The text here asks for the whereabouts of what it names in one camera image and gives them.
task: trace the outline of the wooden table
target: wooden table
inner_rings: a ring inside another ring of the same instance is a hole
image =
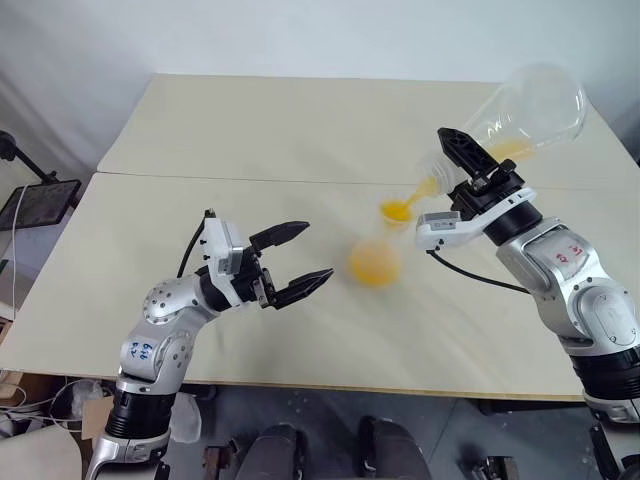
[[[251,102],[237,105],[244,117],[232,108],[231,100],[242,97],[232,95],[236,82],[238,91],[249,84],[242,91],[253,92]],[[181,84],[184,101],[178,102]],[[331,94],[322,97],[323,86]],[[463,123],[491,88],[156,78],[100,164],[113,173],[94,175],[36,281],[0,348],[0,365],[115,376],[120,344],[147,290],[175,275],[202,211],[213,207],[245,235],[285,220],[311,222],[300,238],[265,253],[277,284],[330,266],[336,274],[309,299],[282,311],[251,306],[225,313],[201,332],[187,381],[580,399],[568,357],[527,296],[471,284],[443,269],[412,248],[410,232],[401,240],[406,266],[396,285],[371,291],[344,269],[350,247],[371,229],[381,196],[409,191],[413,176],[407,170],[440,126],[432,118]],[[287,103],[294,94],[296,102]],[[210,96],[218,99],[217,109],[210,108]],[[310,102],[315,110],[307,111]],[[363,107],[359,114],[356,104]],[[273,110],[262,112],[267,107]],[[328,121],[330,112],[339,128]],[[225,116],[234,121],[225,123]],[[215,128],[205,129],[203,122]],[[167,136],[172,128],[176,135]],[[270,133],[256,140],[260,128]],[[236,129],[244,130],[232,141]],[[256,160],[252,149],[258,147],[262,157]],[[536,206],[588,238],[607,271],[640,298],[639,172],[597,113],[576,142],[519,170],[538,190]],[[430,207],[447,209],[449,203],[434,200]],[[444,255],[471,271],[513,281],[494,253],[482,238]],[[194,252],[188,270],[200,265]]]

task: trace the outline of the black cable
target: black cable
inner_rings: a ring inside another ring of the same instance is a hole
[[[198,240],[198,237],[202,234],[204,230],[204,219],[202,219],[202,221],[200,222],[200,225],[198,225],[198,228],[196,229],[196,233],[193,234],[193,237],[191,237],[191,241],[189,242],[189,245],[187,245],[187,249],[184,252],[184,256],[182,257],[182,262],[180,262],[180,268],[178,268],[178,275],[176,275],[177,278],[182,277],[182,274],[184,273],[184,269],[187,266],[187,260],[189,260],[189,255],[191,255],[191,250],[193,250],[193,246],[196,244],[196,240]]]
[[[508,288],[509,290],[515,290],[516,292],[526,293],[530,295],[529,291],[526,288],[518,287],[517,285],[511,285],[510,283],[500,282],[498,280],[491,280],[490,278],[481,277],[480,275],[476,275],[475,273],[462,270],[460,267],[456,267],[455,265],[447,262],[444,258],[438,255],[435,250],[427,250],[427,255],[431,255],[441,265],[444,265],[445,267],[450,268],[454,272],[459,273],[460,275],[464,275],[465,277],[472,278],[473,280],[478,280],[479,282],[488,283],[489,285],[494,285],[496,287]]]

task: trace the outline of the gray floor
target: gray floor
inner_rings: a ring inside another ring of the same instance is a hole
[[[460,464],[486,455],[515,457],[522,480],[600,478],[586,408],[484,416],[464,399],[257,387],[219,387],[216,398],[200,408],[201,441],[172,442],[165,457],[171,478],[201,479],[205,446],[225,444],[232,436],[250,439],[279,422],[305,432],[307,478],[350,476],[363,415],[404,425],[422,448],[435,480],[465,480]]]

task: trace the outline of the beige table top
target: beige table top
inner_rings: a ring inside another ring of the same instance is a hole
[[[336,274],[290,308],[225,313],[198,337],[187,381],[579,399],[570,361],[531,298],[443,269],[411,248],[409,232],[398,284],[371,291],[350,279],[345,257],[371,222],[363,212],[398,188],[95,174],[0,348],[0,365],[114,376],[147,290],[175,275],[203,209],[214,207],[245,235],[311,222],[296,241],[265,252],[276,283],[329,266]],[[637,190],[539,189],[535,203],[590,239],[640,298]],[[445,256],[512,281],[494,251],[483,238]],[[195,252],[188,269],[199,260]]]
[[[98,171],[411,185],[437,129],[461,128],[495,87],[156,75]],[[637,188],[634,169],[595,110],[574,144],[520,167],[530,185],[562,189]]]

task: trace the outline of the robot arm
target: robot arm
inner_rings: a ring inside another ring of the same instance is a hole
[[[160,459],[169,443],[171,407],[198,332],[229,308],[258,301],[262,308],[280,309],[326,282],[331,269],[304,275],[276,291],[259,263],[264,248],[285,243],[308,226],[277,225],[253,235],[245,246],[232,224],[205,213],[200,243],[207,266],[161,282],[145,297],[141,318],[120,351],[114,406],[95,445],[87,480],[123,468],[127,474],[168,478],[169,467]]]
[[[511,160],[498,164],[463,132],[438,134],[470,181],[449,194],[452,212],[419,219],[418,248],[462,245],[483,233],[496,244],[498,258],[570,356],[601,422],[591,431],[600,471],[618,478],[640,460],[640,324],[629,292],[607,275],[584,238],[557,218],[542,218]]]

